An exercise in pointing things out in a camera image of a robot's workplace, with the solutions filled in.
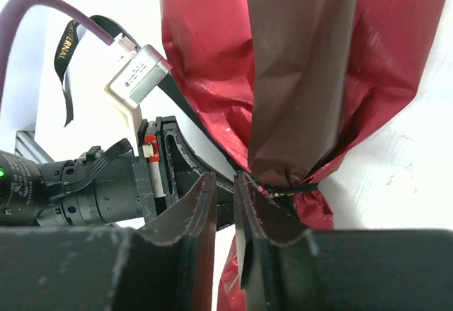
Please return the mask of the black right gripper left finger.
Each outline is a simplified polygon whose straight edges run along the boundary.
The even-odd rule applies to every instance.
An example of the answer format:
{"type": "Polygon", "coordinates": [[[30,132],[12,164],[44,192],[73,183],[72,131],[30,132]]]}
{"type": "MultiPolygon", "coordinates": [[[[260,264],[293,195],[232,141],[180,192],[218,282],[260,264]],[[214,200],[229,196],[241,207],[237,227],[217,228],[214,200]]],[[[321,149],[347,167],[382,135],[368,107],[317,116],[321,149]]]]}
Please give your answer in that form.
{"type": "Polygon", "coordinates": [[[217,188],[202,175],[144,227],[4,227],[2,310],[209,310],[217,188]]]}

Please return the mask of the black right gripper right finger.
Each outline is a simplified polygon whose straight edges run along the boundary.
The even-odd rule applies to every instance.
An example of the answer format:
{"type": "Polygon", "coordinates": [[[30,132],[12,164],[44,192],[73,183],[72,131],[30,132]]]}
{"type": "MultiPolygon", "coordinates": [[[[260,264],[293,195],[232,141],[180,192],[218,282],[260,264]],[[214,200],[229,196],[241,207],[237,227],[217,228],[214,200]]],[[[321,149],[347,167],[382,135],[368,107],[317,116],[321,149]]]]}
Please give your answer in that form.
{"type": "Polygon", "coordinates": [[[449,230],[317,231],[234,180],[247,310],[451,310],[449,230]]]}

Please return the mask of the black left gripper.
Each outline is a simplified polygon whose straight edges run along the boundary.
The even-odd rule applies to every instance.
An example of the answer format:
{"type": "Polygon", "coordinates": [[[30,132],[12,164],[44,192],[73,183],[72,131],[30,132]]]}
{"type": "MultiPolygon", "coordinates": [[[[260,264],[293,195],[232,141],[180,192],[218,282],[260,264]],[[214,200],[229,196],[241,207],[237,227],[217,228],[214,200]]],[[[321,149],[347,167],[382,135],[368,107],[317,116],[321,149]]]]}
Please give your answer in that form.
{"type": "Polygon", "coordinates": [[[234,224],[233,181],[196,155],[174,116],[143,120],[138,141],[148,164],[157,214],[187,194],[203,174],[213,172],[217,180],[217,229],[234,224]]]}

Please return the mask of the black ribbon gold lettering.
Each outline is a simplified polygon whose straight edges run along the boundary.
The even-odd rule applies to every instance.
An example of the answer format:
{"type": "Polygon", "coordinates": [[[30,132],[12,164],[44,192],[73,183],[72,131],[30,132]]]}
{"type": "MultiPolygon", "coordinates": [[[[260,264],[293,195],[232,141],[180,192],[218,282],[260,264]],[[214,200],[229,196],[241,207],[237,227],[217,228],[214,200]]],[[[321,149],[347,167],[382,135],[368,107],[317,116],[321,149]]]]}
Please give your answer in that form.
{"type": "MultiPolygon", "coordinates": [[[[139,46],[120,25],[105,16],[94,15],[91,17],[84,17],[81,22],[75,19],[68,22],[58,43],[54,58],[54,68],[62,85],[62,92],[66,105],[67,116],[64,123],[65,125],[68,125],[74,119],[71,86],[67,73],[73,54],[83,37],[82,34],[77,32],[79,26],[83,26],[86,30],[91,31],[99,39],[107,43],[112,50],[114,50],[112,44],[115,37],[121,33],[124,33],[132,40],[132,42],[139,46]]],[[[202,124],[201,120],[181,93],[171,73],[157,86],[166,93],[166,95],[194,122],[194,124],[196,124],[205,136],[208,138],[211,137],[206,127],[202,124]]]]}

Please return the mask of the red flower bouquet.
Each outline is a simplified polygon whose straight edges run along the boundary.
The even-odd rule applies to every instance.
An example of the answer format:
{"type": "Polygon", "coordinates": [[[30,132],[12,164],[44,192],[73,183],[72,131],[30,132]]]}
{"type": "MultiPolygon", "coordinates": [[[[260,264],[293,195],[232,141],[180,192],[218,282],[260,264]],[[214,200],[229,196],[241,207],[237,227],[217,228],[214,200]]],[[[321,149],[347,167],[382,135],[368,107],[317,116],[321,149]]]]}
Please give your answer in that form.
{"type": "MultiPolygon", "coordinates": [[[[160,0],[184,97],[258,190],[336,231],[319,184],[416,95],[445,0],[160,0]]],[[[236,235],[218,310],[247,310],[236,235]]]]}

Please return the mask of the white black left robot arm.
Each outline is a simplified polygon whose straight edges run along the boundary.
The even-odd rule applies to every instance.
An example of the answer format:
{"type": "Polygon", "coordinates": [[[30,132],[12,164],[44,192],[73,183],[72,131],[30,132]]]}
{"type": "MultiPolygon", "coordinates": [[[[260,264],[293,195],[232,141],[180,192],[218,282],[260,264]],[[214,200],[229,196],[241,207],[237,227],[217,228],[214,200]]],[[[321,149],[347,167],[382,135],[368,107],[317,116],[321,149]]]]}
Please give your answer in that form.
{"type": "Polygon", "coordinates": [[[143,120],[138,147],[122,139],[78,159],[36,164],[1,153],[3,226],[87,226],[155,219],[213,168],[173,116],[143,120]]]}

